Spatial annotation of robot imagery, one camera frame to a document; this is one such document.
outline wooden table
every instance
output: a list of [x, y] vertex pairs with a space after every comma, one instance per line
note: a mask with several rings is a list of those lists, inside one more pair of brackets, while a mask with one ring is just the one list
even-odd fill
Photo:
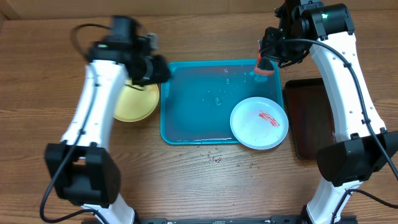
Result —
[[[351, 12], [358, 55], [377, 111], [388, 130], [398, 130], [398, 11]], [[256, 40], [277, 26], [273, 14], [137, 17], [160, 35], [170, 62], [254, 58]], [[0, 223], [42, 223], [39, 203], [50, 178], [43, 154], [66, 131], [83, 85], [84, 61], [69, 43], [82, 23], [108, 25], [109, 18], [7, 21], [0, 35]], [[83, 30], [85, 47], [106, 31]], [[319, 77], [314, 62], [282, 72], [291, 79]], [[316, 162], [300, 161], [289, 134], [278, 149], [259, 152], [241, 145], [171, 146], [159, 133], [160, 108], [138, 123], [115, 121], [111, 155], [122, 172], [121, 193], [141, 217], [244, 218], [299, 214], [320, 180]], [[222, 157], [209, 161], [208, 154]], [[398, 165], [398, 157], [393, 161]], [[398, 203], [390, 168], [361, 187]], [[75, 210], [51, 194], [48, 217]], [[362, 195], [344, 209], [360, 223], [397, 223], [398, 213]], [[65, 223], [78, 223], [77, 217]]]

